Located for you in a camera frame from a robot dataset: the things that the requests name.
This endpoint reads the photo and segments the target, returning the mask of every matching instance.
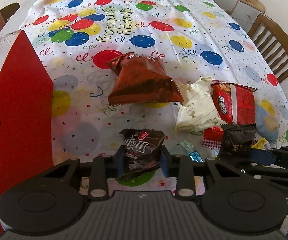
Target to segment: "tablecloth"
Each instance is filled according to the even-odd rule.
[[[279,123],[277,144],[288,146],[288,102],[276,77],[244,30],[212,0],[37,0],[25,30],[54,81],[54,163],[113,155],[124,128],[162,130],[175,151],[184,139],[203,158],[202,132],[174,135],[177,103],[109,106],[117,76],[106,61],[126,52],[159,57],[166,74],[183,83],[202,76],[257,88],[256,103]],[[196,193],[203,194],[200,177]],[[119,182],[113,190],[174,190],[161,170]]]

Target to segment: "red balloon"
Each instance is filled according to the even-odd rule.
[[[151,2],[151,1],[142,1],[141,3],[146,3],[146,4],[150,4],[150,5],[156,5],[156,3]]]
[[[85,28],[92,26],[93,23],[94,23],[94,21],[92,21],[92,20],[81,19],[81,20],[77,21],[76,23],[73,23],[71,25],[71,29],[76,30],[76,31],[82,30],[82,29],[85,29]]]
[[[111,1],[113,1],[113,0],[97,0],[95,2],[95,4],[97,4],[97,5],[105,5],[105,4],[110,3]]]
[[[274,74],[271,73],[267,74],[267,79],[269,83],[272,84],[274,87],[278,85],[278,80]]]
[[[106,62],[122,54],[123,53],[119,52],[118,50],[112,50],[112,49],[102,50],[93,57],[93,62],[95,66],[101,69],[110,69],[110,67],[106,64]]]
[[[155,29],[158,29],[158,30],[164,31],[164,32],[171,32],[174,30],[174,28],[172,26],[170,26],[169,24],[166,24],[166,23],[153,21],[150,23],[150,25],[152,27],[154,27]]]
[[[78,15],[76,13],[71,13],[71,14],[69,14],[67,16],[64,16],[64,17],[60,18],[59,20],[72,22],[72,21],[76,20],[77,17],[78,17]]]
[[[37,18],[35,20],[35,22],[33,23],[33,25],[41,24],[41,23],[45,22],[47,19],[48,19],[48,15],[44,15],[44,16],[42,16],[40,18]]]

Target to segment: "white drawer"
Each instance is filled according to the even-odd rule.
[[[244,4],[242,2],[238,2],[237,6],[235,7],[235,10],[231,14],[233,18],[248,22],[253,24],[261,12],[258,11],[257,9]]]
[[[248,33],[250,28],[252,27],[252,24],[251,23],[248,23],[248,22],[245,22],[245,21],[242,21],[242,20],[239,20],[239,19],[236,19],[236,18],[233,18],[238,24],[240,27],[242,27],[242,29]]]
[[[236,0],[213,0],[217,5],[222,8],[225,12],[233,9],[234,5],[236,4]]]

